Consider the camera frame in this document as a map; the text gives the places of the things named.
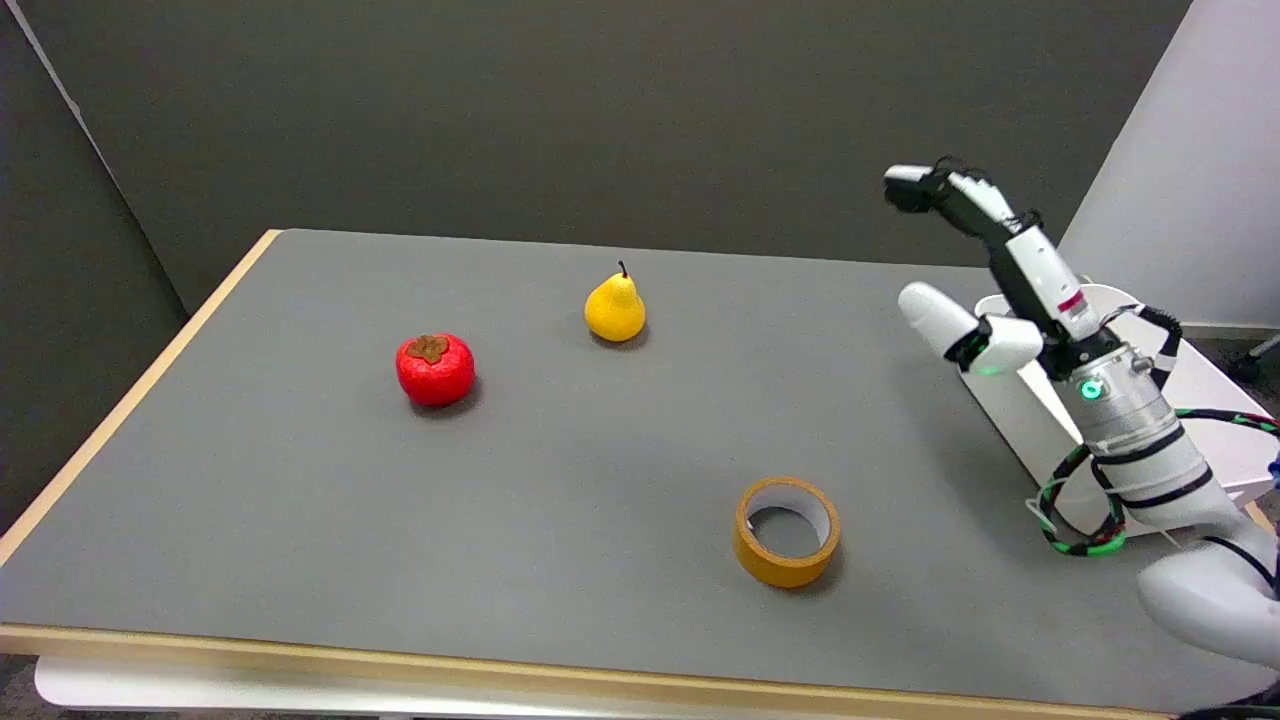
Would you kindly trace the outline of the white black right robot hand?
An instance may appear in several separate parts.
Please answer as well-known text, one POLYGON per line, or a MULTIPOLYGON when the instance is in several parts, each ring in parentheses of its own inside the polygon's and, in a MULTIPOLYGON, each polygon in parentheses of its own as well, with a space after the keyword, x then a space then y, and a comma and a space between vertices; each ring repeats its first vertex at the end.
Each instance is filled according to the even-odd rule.
POLYGON ((910 327, 961 372, 996 375, 1037 363, 1051 380, 1065 380, 1120 350, 1121 340, 1085 300, 1039 213, 1014 210, 984 170, 941 158, 931 167, 895 164, 883 182, 886 201, 899 211, 942 217, 987 251, 1006 316, 974 315, 924 282, 899 295, 910 327))

